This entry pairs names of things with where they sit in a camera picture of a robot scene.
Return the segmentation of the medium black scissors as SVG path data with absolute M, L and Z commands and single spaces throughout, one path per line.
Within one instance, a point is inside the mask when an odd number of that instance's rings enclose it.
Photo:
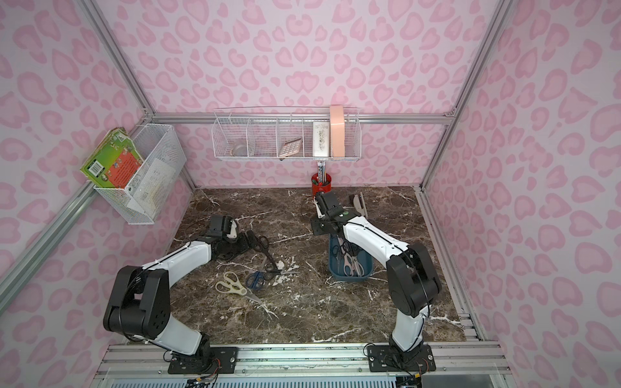
M 352 268 L 350 268 L 351 259 L 349 252 L 341 240 L 334 236 L 330 239 L 329 265 L 331 271 L 337 276 L 354 275 Z

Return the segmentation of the large black scissors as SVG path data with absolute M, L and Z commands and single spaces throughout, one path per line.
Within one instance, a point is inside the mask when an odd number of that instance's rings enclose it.
M 258 236 L 254 231 L 248 231 L 246 233 L 248 245 L 253 250 L 265 255 L 269 262 L 267 272 L 279 273 L 281 270 L 278 268 L 277 262 L 269 251 L 269 240 L 265 236 Z

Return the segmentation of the pink handled scissors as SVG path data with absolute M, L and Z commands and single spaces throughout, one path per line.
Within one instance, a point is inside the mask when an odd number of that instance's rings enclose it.
M 346 276 L 362 277 L 364 275 L 364 268 L 358 262 L 357 257 L 354 255 L 354 249 L 352 249 L 349 242 L 343 243 L 342 252 L 344 257 L 344 274 Z

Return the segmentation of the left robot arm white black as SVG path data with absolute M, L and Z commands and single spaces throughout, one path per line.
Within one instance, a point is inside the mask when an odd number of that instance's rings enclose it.
M 106 331 L 191 356 L 203 352 L 207 336 L 171 314 L 170 289 L 213 259 L 229 259 L 250 248 L 247 234 L 208 236 L 186 243 L 165 257 L 142 266 L 125 266 L 116 275 L 103 317 Z

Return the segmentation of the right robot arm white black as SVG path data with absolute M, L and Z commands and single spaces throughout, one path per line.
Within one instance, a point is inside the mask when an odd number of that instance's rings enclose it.
M 390 343 L 401 352 L 420 352 L 432 302 L 441 291 L 428 249 L 421 243 L 408 244 L 389 236 L 361 213 L 344 208 L 332 192 L 318 192 L 314 202 L 317 215 L 311 220 L 313 233 L 336 237 L 344 275 L 362 273 L 357 264 L 360 251 L 386 269 L 389 294 L 397 308 Z

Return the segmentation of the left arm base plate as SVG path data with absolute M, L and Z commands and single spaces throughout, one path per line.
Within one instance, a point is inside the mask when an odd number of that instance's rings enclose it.
M 200 350 L 192 356 L 173 352 L 168 374 L 200 376 L 210 376 L 215 373 L 232 374 L 236 367 L 238 353 L 238 347 L 220 346 L 210 348 L 206 354 Z

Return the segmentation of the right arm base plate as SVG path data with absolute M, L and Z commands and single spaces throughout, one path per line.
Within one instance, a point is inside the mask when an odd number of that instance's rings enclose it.
M 408 372 L 422 375 L 437 370 L 435 357 L 428 344 L 420 344 L 409 352 L 396 345 L 367 344 L 363 348 L 371 372 Z

